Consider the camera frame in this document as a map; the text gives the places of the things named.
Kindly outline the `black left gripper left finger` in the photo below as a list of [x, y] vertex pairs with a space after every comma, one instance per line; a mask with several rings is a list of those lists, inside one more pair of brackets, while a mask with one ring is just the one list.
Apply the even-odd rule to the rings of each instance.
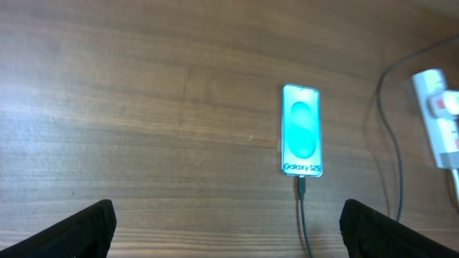
[[2, 250], [1, 256], [106, 258], [116, 224], [112, 201], [103, 199]]

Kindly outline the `white power strip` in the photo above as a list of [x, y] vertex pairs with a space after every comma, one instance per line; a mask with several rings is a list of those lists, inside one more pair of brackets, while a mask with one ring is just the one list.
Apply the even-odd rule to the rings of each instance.
[[430, 96], [454, 89], [448, 87], [440, 69], [419, 72], [412, 76], [412, 82], [437, 167], [458, 168], [458, 117], [454, 120], [435, 118], [428, 104]]

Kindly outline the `white charger plug adapter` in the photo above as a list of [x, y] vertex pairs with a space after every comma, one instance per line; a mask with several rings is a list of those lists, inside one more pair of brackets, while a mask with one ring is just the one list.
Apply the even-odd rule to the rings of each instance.
[[458, 91], [444, 90], [428, 98], [428, 104], [435, 118], [454, 120], [458, 117]]

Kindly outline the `cyan screen smartphone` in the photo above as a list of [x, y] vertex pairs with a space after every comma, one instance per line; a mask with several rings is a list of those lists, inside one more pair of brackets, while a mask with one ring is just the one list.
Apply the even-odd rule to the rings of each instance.
[[281, 90], [280, 165], [289, 176], [323, 173], [321, 93], [312, 87], [286, 84]]

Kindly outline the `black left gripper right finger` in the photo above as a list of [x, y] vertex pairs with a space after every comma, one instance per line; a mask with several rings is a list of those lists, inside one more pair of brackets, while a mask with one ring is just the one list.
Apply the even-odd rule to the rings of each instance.
[[346, 200], [339, 220], [350, 257], [455, 258], [455, 251], [355, 200]]

